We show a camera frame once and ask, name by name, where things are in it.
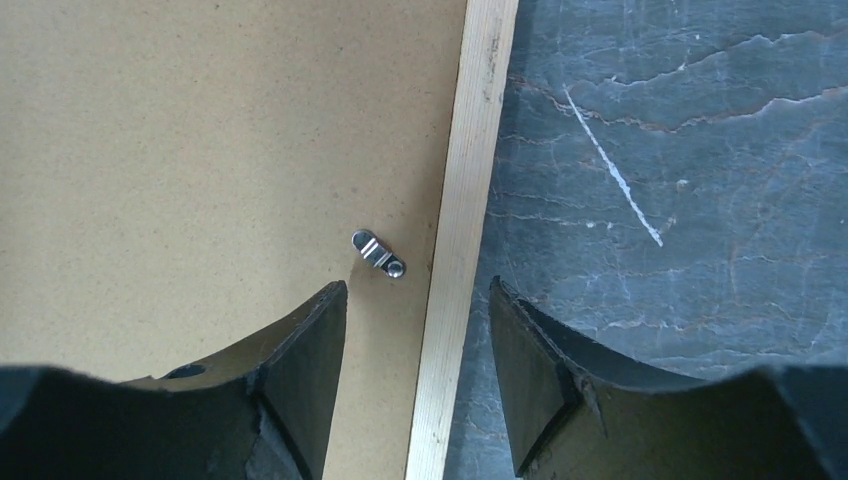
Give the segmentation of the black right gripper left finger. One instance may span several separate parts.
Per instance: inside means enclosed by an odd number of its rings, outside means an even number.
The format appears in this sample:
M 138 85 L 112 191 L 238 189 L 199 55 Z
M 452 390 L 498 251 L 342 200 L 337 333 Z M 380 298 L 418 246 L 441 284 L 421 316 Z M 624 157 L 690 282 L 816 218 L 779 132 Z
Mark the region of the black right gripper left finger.
M 1 370 L 5 479 L 319 479 L 346 337 L 334 281 L 284 318 L 161 378 Z

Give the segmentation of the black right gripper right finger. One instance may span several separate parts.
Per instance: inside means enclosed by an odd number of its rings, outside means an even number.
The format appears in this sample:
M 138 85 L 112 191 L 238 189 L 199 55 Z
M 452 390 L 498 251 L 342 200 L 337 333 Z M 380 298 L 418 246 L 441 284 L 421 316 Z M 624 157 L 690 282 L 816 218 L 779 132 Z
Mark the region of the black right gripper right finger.
M 847 369 L 771 364 L 710 381 L 618 353 L 500 278 L 490 335 L 520 479 L 843 479 Z

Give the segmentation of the brown cardboard backing board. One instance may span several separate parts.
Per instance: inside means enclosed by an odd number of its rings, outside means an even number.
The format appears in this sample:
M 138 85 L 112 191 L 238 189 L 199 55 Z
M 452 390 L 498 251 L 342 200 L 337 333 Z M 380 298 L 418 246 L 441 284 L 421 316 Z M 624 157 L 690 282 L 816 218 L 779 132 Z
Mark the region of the brown cardboard backing board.
M 343 280 L 324 475 L 402 478 L 465 9 L 3 2 L 2 362 L 158 377 Z

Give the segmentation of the wooden picture frame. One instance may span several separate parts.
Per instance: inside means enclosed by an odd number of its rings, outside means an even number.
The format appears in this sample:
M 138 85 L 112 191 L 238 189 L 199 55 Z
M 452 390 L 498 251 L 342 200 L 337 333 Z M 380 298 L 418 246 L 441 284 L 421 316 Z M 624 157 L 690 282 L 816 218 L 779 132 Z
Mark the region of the wooden picture frame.
M 408 479 L 445 471 L 517 0 L 466 5 L 409 448 Z

